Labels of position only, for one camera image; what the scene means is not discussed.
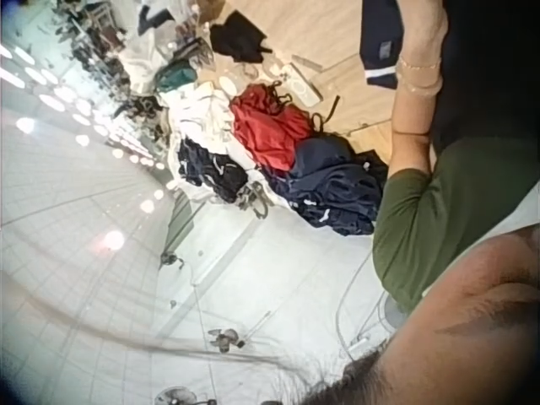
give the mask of dark green garment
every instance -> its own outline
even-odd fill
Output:
[[[537,141],[469,138],[449,146],[434,174],[407,169],[386,183],[373,259],[405,311],[465,249],[514,211],[540,179]]]

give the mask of bracelet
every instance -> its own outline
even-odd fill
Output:
[[[429,66],[414,66],[408,63],[403,57],[400,55],[399,59],[397,60],[397,64],[401,65],[403,68],[410,69],[410,70],[424,70],[424,69],[436,69],[440,67],[440,58],[437,61],[437,63],[434,63],[433,65]]]
[[[399,72],[396,72],[397,80],[400,84],[403,84],[405,88],[412,94],[418,95],[420,97],[433,97],[437,95],[440,92],[440,89],[442,89],[442,77],[439,76],[437,78],[437,81],[434,84],[431,84],[427,87],[420,87],[416,86],[403,77],[403,75]]]

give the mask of wooden floor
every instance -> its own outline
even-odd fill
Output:
[[[365,84],[359,59],[361,1],[351,0],[199,0],[211,4],[212,17],[223,21],[238,9],[266,35],[267,44],[283,62],[297,55],[322,66],[317,72],[297,68],[323,97],[310,112],[328,114],[336,95],[339,105],[325,129],[346,136],[358,150],[375,149],[388,161],[391,152],[390,114],[393,91]],[[213,79],[233,67],[230,58],[216,55]]]

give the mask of navy blue garment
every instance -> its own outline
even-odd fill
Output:
[[[371,235],[381,205],[386,165],[374,151],[354,154],[335,135],[300,141],[289,173],[265,168],[270,187],[315,228]]]
[[[211,154],[189,138],[182,140],[178,160],[180,176],[194,186],[212,187],[226,203],[234,203],[247,183],[246,171],[227,154]]]

